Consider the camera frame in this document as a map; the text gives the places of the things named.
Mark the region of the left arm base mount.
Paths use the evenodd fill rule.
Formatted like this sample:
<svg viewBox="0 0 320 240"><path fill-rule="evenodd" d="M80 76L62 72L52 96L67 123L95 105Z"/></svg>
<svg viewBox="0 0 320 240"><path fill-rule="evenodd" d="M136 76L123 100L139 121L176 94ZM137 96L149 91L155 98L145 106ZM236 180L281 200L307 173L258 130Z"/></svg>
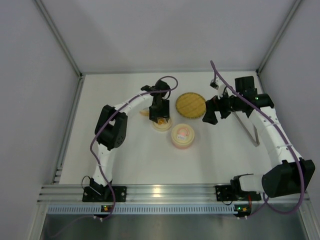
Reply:
<svg viewBox="0 0 320 240"><path fill-rule="evenodd" d="M82 195L82 202L98 203L98 202L126 202L127 187L126 186L115 186L111 189L106 186L86 186Z"/></svg>

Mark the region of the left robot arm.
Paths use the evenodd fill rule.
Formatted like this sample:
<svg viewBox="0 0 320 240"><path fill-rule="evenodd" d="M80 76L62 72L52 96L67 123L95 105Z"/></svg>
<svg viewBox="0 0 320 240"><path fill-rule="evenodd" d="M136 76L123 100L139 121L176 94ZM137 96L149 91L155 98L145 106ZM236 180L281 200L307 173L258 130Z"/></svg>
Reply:
<svg viewBox="0 0 320 240"><path fill-rule="evenodd" d="M137 95L115 106L105 105L98 118L90 152L96 169L86 188L98 197L107 198L112 192L112 170L116 150L125 141L129 116L148 109L149 120L155 124L170 119L169 97L173 88L160 78L155 85L143 86Z"/></svg>

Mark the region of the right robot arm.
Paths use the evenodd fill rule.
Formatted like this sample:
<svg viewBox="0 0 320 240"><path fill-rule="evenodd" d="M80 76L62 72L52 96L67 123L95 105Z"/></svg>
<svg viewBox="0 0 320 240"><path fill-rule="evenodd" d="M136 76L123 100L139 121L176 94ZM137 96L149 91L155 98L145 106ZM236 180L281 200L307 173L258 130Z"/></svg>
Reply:
<svg viewBox="0 0 320 240"><path fill-rule="evenodd" d="M235 79L235 89L229 95L229 87L218 77L210 82L217 95L205 102L203 122L216 125L216 113L226 119L236 112L245 113L264 144L271 169L266 173L247 173L235 176L231 181L237 193L260 192L270 198L300 194L305 191L315 172L312 160L305 160L285 134L279 122L274 103L266 93L258 93L254 77Z"/></svg>

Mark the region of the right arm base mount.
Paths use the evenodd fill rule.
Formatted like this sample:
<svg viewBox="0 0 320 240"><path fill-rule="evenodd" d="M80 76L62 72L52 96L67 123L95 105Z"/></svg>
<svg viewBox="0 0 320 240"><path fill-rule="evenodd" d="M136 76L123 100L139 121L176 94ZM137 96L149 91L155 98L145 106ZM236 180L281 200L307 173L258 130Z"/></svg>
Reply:
<svg viewBox="0 0 320 240"><path fill-rule="evenodd" d="M255 191L243 191L240 186L240 177L244 175L235 176L230 180L229 184L216 185L216 200L218 202L233 202L233 201L260 201L261 195Z"/></svg>

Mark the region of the metal tongs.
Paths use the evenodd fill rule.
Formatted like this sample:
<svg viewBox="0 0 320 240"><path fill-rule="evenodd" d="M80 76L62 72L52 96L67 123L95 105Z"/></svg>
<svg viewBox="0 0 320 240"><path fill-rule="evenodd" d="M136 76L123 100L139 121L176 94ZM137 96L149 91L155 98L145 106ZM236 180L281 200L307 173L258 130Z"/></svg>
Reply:
<svg viewBox="0 0 320 240"><path fill-rule="evenodd" d="M253 144L254 147L258 147L260 145L260 140L258 136L257 128L249 122L247 118L245 118L244 114L238 115L236 112L232 113L232 116L237 120L243 132Z"/></svg>

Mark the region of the cream lid pink handle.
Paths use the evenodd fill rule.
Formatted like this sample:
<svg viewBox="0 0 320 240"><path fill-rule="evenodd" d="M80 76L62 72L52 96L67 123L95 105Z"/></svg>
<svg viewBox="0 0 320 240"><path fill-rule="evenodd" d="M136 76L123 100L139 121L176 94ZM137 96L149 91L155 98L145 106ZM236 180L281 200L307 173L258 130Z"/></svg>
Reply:
<svg viewBox="0 0 320 240"><path fill-rule="evenodd" d="M171 131L171 139L179 145L191 144L195 138L194 129L185 123L177 124Z"/></svg>

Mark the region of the cream lid orange handle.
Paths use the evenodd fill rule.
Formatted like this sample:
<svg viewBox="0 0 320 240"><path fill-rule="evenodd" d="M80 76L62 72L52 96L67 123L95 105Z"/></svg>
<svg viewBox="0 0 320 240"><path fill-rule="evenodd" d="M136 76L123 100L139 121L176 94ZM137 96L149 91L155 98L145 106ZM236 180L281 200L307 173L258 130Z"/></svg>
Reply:
<svg viewBox="0 0 320 240"><path fill-rule="evenodd" d="M157 122L152 122L152 127L158 132L166 132L168 131L173 125L173 121L171 118L166 120L165 118L160 118Z"/></svg>

